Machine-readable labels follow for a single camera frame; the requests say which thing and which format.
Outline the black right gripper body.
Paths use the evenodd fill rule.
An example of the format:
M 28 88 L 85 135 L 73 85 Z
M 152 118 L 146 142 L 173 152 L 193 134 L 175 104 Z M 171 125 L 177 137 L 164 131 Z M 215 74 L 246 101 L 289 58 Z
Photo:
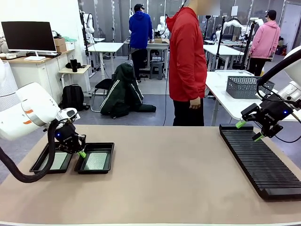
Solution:
M 260 107 L 273 124 L 293 113 L 293 109 L 276 94 L 265 95 Z

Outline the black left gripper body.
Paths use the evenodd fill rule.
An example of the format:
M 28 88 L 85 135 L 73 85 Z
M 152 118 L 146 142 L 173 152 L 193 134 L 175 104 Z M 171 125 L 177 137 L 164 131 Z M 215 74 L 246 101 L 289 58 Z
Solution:
M 72 123 L 66 123 L 62 127 L 55 130 L 55 138 L 60 145 L 69 147 L 74 153 L 79 151 L 78 133 L 75 131 Z

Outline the person's right hand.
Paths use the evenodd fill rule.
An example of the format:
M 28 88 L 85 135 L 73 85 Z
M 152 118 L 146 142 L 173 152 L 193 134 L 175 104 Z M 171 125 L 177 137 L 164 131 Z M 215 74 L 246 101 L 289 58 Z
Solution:
M 203 99 L 197 97 L 196 99 L 190 100 L 190 109 L 199 109 L 203 107 Z

